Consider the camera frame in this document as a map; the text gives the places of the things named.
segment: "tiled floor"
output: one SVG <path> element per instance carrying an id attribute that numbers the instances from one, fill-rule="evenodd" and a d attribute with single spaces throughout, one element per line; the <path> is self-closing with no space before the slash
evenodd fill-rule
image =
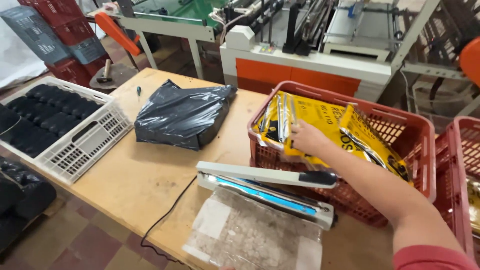
<path id="1" fill-rule="evenodd" d="M 188 42 L 176 37 L 159 38 L 162 47 L 153 53 L 158 68 L 196 77 Z M 132 65 L 125 51 L 112 38 L 106 37 L 101 42 L 113 63 Z M 134 58 L 140 70 L 150 67 L 144 53 Z M 222 83 L 221 65 L 206 64 L 205 79 Z M 0 91 L 0 99 L 37 79 L 9 91 Z M 79 198 L 62 190 L 59 193 L 60 197 L 65 197 L 66 204 L 54 216 L 38 219 L 27 228 L 0 255 L 0 270 L 188 270 L 184 265 L 158 256 L 150 248 L 141 247 L 140 236 Z"/>
<path id="2" fill-rule="evenodd" d="M 54 216 L 34 222 L 24 232 L 5 252 L 0 270 L 188 270 L 141 247 L 140 240 L 71 196 Z"/>

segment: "table surface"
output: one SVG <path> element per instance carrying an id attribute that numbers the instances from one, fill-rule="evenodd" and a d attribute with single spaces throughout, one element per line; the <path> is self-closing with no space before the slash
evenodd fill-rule
<path id="1" fill-rule="evenodd" d="M 217 84 L 154 69 L 144 69 L 111 93 L 134 120 L 148 97 L 171 79 L 182 88 Z M 136 88 L 142 88 L 140 101 Z M 138 235 L 144 235 L 173 205 L 196 175 L 198 161 L 249 165 L 247 122 L 266 95 L 238 90 L 217 138 L 195 152 L 179 147 L 137 143 L 130 131 L 76 183 L 66 186 L 74 195 L 99 209 Z M 196 269 L 213 270 L 184 252 L 193 220 L 211 191 L 195 181 L 175 209 L 149 234 L 148 241 Z M 376 229 L 339 214 L 336 226 L 323 235 L 323 270 L 391 269 L 392 230 Z"/>

